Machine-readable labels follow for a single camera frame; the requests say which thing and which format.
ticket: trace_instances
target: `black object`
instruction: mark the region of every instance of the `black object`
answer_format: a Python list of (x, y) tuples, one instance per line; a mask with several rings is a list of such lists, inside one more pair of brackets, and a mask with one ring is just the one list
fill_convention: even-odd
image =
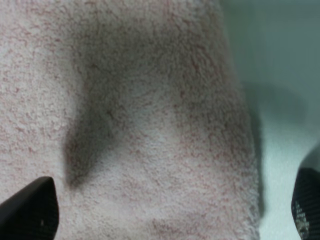
[(58, 225), (52, 177), (36, 179), (0, 205), (0, 240), (53, 240)]
[(312, 168), (298, 171), (291, 212), (302, 240), (320, 240), (320, 173)]

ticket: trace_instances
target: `pink towel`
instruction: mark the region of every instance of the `pink towel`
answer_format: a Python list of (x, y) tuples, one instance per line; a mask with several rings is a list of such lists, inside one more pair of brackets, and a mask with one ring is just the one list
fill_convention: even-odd
[(55, 180), (57, 240), (258, 240), (217, 0), (3, 0), (0, 201)]

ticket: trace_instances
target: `towel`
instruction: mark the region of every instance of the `towel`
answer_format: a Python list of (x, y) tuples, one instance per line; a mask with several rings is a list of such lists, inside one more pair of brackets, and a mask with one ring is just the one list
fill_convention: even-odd
[(53, 177), (57, 240), (258, 240), (217, 0), (0, 3), (0, 201)]

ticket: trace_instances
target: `white surface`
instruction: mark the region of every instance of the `white surface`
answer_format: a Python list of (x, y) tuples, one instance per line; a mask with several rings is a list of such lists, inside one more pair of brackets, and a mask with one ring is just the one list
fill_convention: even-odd
[(235, 67), (261, 129), (261, 240), (299, 240), (291, 198), (320, 139), (320, 1), (223, 2)]

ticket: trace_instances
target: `black plastic piece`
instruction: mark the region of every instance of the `black plastic piece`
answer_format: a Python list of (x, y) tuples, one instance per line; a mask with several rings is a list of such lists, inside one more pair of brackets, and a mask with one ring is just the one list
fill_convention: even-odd
[(0, 240), (53, 240), (58, 225), (52, 177), (36, 179), (0, 205)]
[(302, 240), (320, 240), (320, 173), (301, 168), (297, 174), (291, 212)]

